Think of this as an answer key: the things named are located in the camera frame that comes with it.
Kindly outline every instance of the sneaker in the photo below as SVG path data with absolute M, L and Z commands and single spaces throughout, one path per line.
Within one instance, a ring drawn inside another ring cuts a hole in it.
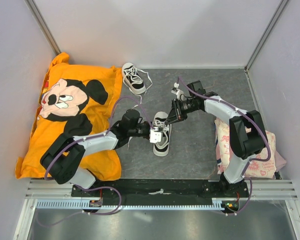
M 122 76 L 123 83 L 129 88 L 129 90 L 134 94 L 140 97 L 140 104 L 142 103 L 141 94 L 146 93 L 147 90 L 152 86 L 152 80 L 147 71 L 136 68 L 132 63 L 127 62 L 122 66 Z M 146 88 L 144 81 L 140 77 L 138 72 L 147 74 L 149 81 L 151 82 L 150 86 Z
M 172 130 L 172 124 L 165 125 L 165 120 L 167 119 L 168 114 L 164 111 L 159 111 L 155 114 L 153 120 L 154 127 L 163 128 L 162 139 L 160 142 L 157 142 L 153 146 L 153 153 L 159 157 L 164 157 L 168 155 L 169 152 L 169 142 Z

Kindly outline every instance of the cartoon eye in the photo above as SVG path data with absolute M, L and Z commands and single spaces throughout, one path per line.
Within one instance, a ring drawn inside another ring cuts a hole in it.
M 56 103 L 55 104 L 58 108 L 60 108 L 60 109 L 66 109 L 66 108 L 68 108 L 68 104 L 66 104 L 65 102 L 58 102 L 58 103 Z
M 72 99 L 74 99 L 72 96 L 69 95 L 60 95 L 59 96 L 59 100 L 66 102 L 66 101 L 71 101 Z

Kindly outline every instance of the orange towel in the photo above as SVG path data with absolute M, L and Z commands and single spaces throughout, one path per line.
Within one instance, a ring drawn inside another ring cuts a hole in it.
M 70 65 L 68 61 L 68 54 L 59 54 L 45 75 L 29 149 L 24 158 L 18 158 L 15 167 L 17 179 L 44 177 L 46 170 L 40 159 L 61 133 L 84 136 L 109 127 L 108 118 L 121 93 L 121 68 Z M 103 181 L 121 176 L 120 161 L 114 150 L 86 156 L 80 167 Z

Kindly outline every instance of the gray wall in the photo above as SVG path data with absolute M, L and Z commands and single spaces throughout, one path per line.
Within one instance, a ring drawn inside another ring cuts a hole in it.
M 250 71 L 268 130 L 300 199 L 300 0 L 290 1 Z
M 0 240 L 11 240 L 28 179 L 15 179 L 45 72 L 53 58 L 23 0 L 0 0 Z
M 35 0 L 78 64 L 244 66 L 280 0 Z

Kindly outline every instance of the robotic arm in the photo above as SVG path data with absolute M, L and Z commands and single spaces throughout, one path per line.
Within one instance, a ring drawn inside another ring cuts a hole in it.
M 176 94 L 177 98 L 172 100 L 171 111 L 165 123 L 168 125 L 181 122 L 187 119 L 189 113 L 198 110 L 213 114 L 228 123 L 230 146 L 234 155 L 228 168 L 220 177 L 220 184 L 225 191 L 233 189 L 243 181 L 250 163 L 249 159 L 254 158 L 265 147 L 258 131 L 237 110 L 251 118 L 266 136 L 260 113 L 255 110 L 247 112 L 238 108 L 233 110 L 221 103 L 222 99 L 216 93 L 207 93 L 200 81 L 192 82 L 187 86 L 193 92 L 215 100 L 202 99 L 192 92 L 189 92 L 190 97 L 185 97 L 183 92 L 178 89 L 178 84 L 175 83 L 172 93 Z M 141 123 L 140 119 L 140 113 L 137 110 L 129 109 L 122 116 L 122 119 L 110 128 L 107 134 L 102 132 L 88 136 L 70 136 L 62 133 L 42 156 L 40 163 L 47 169 L 65 146 L 73 144 L 68 149 L 68 154 L 62 154 L 52 165 L 49 173 L 59 184 L 70 182 L 88 189 L 96 179 L 88 170 L 79 167 L 83 157 L 104 150 L 118 149 L 127 144 L 130 137 L 143 137 L 150 140 L 151 143 L 161 141 L 162 129 L 157 127 L 151 129 L 148 122 Z M 246 133 L 246 128 L 251 129 L 251 131 Z

